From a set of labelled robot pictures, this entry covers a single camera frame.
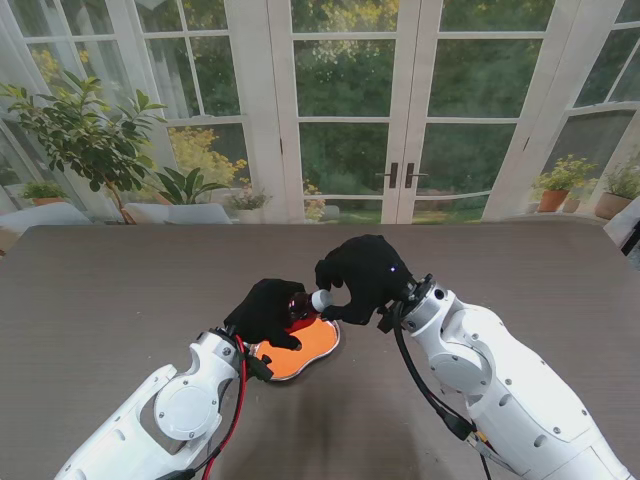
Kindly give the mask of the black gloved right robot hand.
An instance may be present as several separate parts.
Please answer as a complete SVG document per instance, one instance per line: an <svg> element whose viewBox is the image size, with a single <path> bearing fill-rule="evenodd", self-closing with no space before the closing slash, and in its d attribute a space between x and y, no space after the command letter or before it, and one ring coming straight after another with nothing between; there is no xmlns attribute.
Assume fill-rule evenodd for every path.
<svg viewBox="0 0 640 480"><path fill-rule="evenodd" d="M351 238L329 252L315 267L316 285L331 290L345 286L350 301L329 306L321 318L366 325L379 308L407 299L416 281L396 250L381 235Z"/></svg>

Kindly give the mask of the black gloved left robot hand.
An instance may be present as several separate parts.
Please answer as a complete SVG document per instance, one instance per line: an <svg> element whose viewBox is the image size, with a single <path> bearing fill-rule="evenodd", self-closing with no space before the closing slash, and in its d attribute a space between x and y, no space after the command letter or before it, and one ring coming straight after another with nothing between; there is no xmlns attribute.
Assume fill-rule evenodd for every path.
<svg viewBox="0 0 640 480"><path fill-rule="evenodd" d="M262 279L225 318L224 326L249 344L268 341L276 348L298 350L301 342L287 332L292 325L289 302L297 293L305 293L302 283Z"/></svg>

